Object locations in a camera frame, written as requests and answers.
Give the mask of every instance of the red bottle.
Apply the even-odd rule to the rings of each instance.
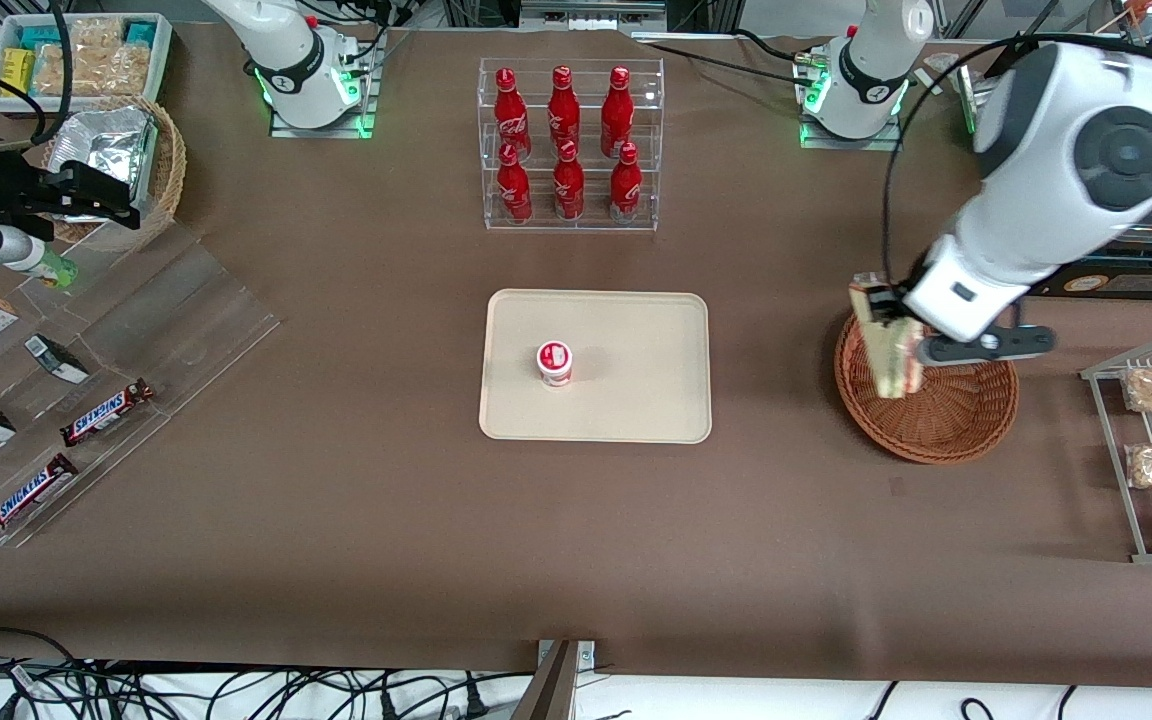
[[[575,142],[579,149],[579,101],[573,92],[573,69],[567,65],[554,68],[554,92],[550,96],[550,137],[554,147]]]
[[[631,142],[621,145],[621,161],[612,169],[612,220],[620,225],[634,222],[639,210],[639,185],[643,170],[639,169],[639,147]]]
[[[558,165],[554,165],[554,213],[575,220],[584,211],[585,168],[576,160],[576,143],[564,141],[558,146]]]
[[[500,145],[500,169],[497,170],[500,200],[509,223],[522,225],[531,219],[531,184],[526,170],[518,165],[518,151],[513,145]]]
[[[531,156],[531,136],[526,135],[526,103],[522,101],[517,82],[509,68],[497,70],[495,115],[500,141],[518,151],[518,160],[526,160],[526,156]]]
[[[630,97],[630,70],[612,68],[612,88],[602,100],[602,154],[616,158],[621,143],[630,139],[634,127],[634,97]]]

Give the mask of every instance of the table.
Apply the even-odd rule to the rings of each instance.
[[[884,454],[831,355],[847,279],[878,265],[886,156],[799,150],[783,83],[676,56],[654,240],[485,232],[477,59],[654,53],[418,32],[385,67],[374,138],[268,141],[237,38],[181,26],[179,218],[283,325],[0,550],[0,624],[85,657],[524,669],[536,639],[578,635],[623,673],[1152,685],[1152,568],[1126,561],[1074,374],[1152,340],[1152,305],[1032,302],[1062,347],[1020,364],[1002,445],[954,468]],[[910,135],[899,265],[978,188],[960,127],[946,94]],[[713,434],[490,441],[483,332],[505,287],[698,293]]]

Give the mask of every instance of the clear acrylic bottle rack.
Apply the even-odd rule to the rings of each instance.
[[[0,442],[0,503],[59,452],[78,473],[29,505],[0,533],[1,546],[17,547],[45,528],[278,325],[182,225],[141,250],[127,251],[126,240],[123,228],[103,225],[65,251],[78,266],[68,288],[26,281],[3,297],[18,319],[0,332],[0,407],[15,427]],[[35,333],[65,346],[88,379],[46,372],[24,348]],[[63,446],[60,429],[138,378],[154,389],[152,400]]]
[[[579,100],[579,164],[585,168],[585,213],[564,220],[554,211],[554,165],[558,152],[550,141],[550,94],[553,70],[567,65],[573,70],[573,90]],[[617,160],[599,150],[602,132],[602,99],[607,96],[612,68],[630,70],[634,97],[631,141],[639,146],[643,170],[639,211],[627,225],[614,223],[608,211],[612,168]],[[532,217],[511,223],[500,200],[497,170],[500,168],[500,135],[495,122],[495,73],[509,68],[526,103],[526,128],[531,132],[531,156],[522,161],[531,184]],[[654,232],[660,220],[660,151],[664,139],[664,60],[561,60],[536,58],[484,58],[479,62],[479,157],[483,164],[483,220],[490,229],[508,232]]]

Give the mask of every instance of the candy bar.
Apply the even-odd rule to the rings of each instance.
[[[12,493],[12,497],[6,498],[3,505],[0,505],[0,533],[20,516],[20,513],[29,503],[45,500],[53,488],[59,487],[58,484],[61,480],[68,480],[77,473],[78,469],[74,468],[73,462],[58,453],[32,480]]]
[[[153,396],[154,388],[147,386],[145,379],[141,378],[138,381],[129,384],[127,388],[120,389],[118,395],[101,402],[90,414],[83,415],[82,418],[74,420],[67,427],[60,429],[65,447],[76,446],[84,439],[99,433],[100,430],[109,427],[114,420],[122,418],[132,407],[139,406],[141,402]]]

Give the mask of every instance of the brown wicker basket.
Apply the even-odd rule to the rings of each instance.
[[[920,391],[900,400],[878,397],[855,316],[838,336],[833,378],[847,412],[865,434],[905,460],[930,465],[967,462],[993,450],[1016,420],[1020,403],[1011,363],[925,367]]]
[[[126,240],[116,243],[105,242],[101,244],[101,250],[134,250],[154,240],[172,223],[180,203],[180,191],[184,188],[184,138],[180,137],[180,131],[172,122],[168,111],[137,94],[105,97],[93,109],[119,109],[127,108],[128,105],[154,115],[159,126],[159,141],[154,145],[154,165],[150,170],[151,210],[142,215],[141,229],[120,234],[120,240]],[[54,149],[55,141],[47,143],[41,160],[44,167]],[[56,220],[52,220],[52,225],[56,228],[56,240],[65,242],[78,242],[100,227],[99,223],[65,223]]]

